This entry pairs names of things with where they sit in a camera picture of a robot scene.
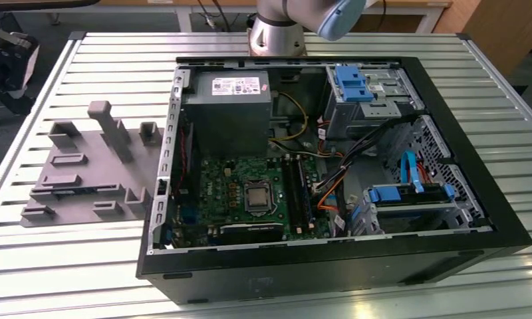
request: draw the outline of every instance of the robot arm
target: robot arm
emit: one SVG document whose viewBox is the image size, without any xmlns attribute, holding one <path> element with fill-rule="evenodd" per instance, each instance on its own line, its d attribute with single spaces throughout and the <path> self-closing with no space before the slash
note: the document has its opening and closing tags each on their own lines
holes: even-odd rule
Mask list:
<svg viewBox="0 0 532 319">
<path fill-rule="evenodd" d="M 340 39 L 357 22 L 365 4 L 367 0 L 259 0 L 251 33 L 253 54 L 301 55 L 304 27 L 329 41 Z"/>
</svg>

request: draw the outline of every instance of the yellow wire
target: yellow wire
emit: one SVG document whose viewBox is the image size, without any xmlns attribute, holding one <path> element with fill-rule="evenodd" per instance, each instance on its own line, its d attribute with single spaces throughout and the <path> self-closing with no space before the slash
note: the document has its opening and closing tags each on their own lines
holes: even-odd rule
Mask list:
<svg viewBox="0 0 532 319">
<path fill-rule="evenodd" d="M 304 131 L 305 131 L 307 127 L 308 127 L 308 115 L 305 114 L 305 110 L 303 109 L 301 104 L 297 103 L 297 101 L 295 100 L 295 98 L 291 97 L 288 93 L 280 92 L 279 94 L 283 95 L 283 96 L 285 96 L 287 98 L 289 98 L 289 101 L 292 101 L 292 103 L 297 106 L 297 108 L 300 109 L 301 114 L 303 114 L 303 126 L 301 126 L 301 130 L 300 130 L 296 134 L 293 134 L 293 135 L 291 135 L 291 136 L 285 136 L 285 137 L 283 137 L 283 138 L 271 138 L 271 139 L 269 139 L 271 141 L 288 141 L 288 140 L 291 140 L 291 139 L 299 137 L 299 136 L 304 133 Z"/>
</svg>

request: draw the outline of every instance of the blue plastic clip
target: blue plastic clip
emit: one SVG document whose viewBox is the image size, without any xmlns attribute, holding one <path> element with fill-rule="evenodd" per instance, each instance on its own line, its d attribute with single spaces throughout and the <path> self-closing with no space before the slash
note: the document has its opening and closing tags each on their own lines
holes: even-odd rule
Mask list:
<svg viewBox="0 0 532 319">
<path fill-rule="evenodd" d="M 379 193 L 376 192 L 376 189 L 369 190 L 369 198 L 371 198 L 371 203 L 376 203 L 377 201 L 380 201 Z"/>
<path fill-rule="evenodd" d="M 451 184 L 444 184 L 443 190 L 445 191 L 447 197 L 449 197 L 449 199 L 453 199 L 455 198 L 453 186 L 451 186 Z"/>
<path fill-rule="evenodd" d="M 375 95 L 367 88 L 367 78 L 359 72 L 357 66 L 337 65 L 335 82 L 343 90 L 345 102 L 371 102 L 375 99 Z"/>
<path fill-rule="evenodd" d="M 408 183 L 408 174 L 407 174 L 407 162 L 409 166 L 409 179 L 412 180 L 412 184 L 416 187 L 416 193 L 421 193 L 424 191 L 423 183 L 420 182 L 420 175 L 417 173 L 416 166 L 416 153 L 412 151 L 405 151 L 401 155 L 400 162 L 400 182 Z"/>
<path fill-rule="evenodd" d="M 396 186 L 381 186 L 376 187 L 376 192 L 379 194 L 381 201 L 400 201 L 400 192 Z"/>
</svg>

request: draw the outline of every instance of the metal workbench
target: metal workbench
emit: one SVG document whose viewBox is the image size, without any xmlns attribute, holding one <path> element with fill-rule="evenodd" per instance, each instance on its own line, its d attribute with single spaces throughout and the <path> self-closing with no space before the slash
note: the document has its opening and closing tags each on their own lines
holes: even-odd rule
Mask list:
<svg viewBox="0 0 532 319">
<path fill-rule="evenodd" d="M 405 34 L 355 35 L 336 43 L 309 35 L 305 43 L 311 56 L 421 59 L 532 236 L 532 111 L 475 45 L 451 35 Z M 244 33 L 90 33 L 68 42 L 0 167 L 0 315 L 532 318 L 532 247 L 437 284 L 178 307 L 134 277 L 142 221 L 18 225 L 52 146 L 52 121 L 97 130 L 86 105 L 109 100 L 126 127 L 148 120 L 162 126 L 176 56 L 247 54 Z"/>
</svg>

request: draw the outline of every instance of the motherboard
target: motherboard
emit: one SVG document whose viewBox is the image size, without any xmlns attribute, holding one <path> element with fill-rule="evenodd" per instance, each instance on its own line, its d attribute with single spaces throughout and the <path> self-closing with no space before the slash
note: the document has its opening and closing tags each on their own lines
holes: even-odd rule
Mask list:
<svg viewBox="0 0 532 319">
<path fill-rule="evenodd" d="M 319 181 L 311 156 L 205 158 L 198 205 L 181 207 L 188 247 L 329 237 L 324 211 L 315 210 Z"/>
</svg>

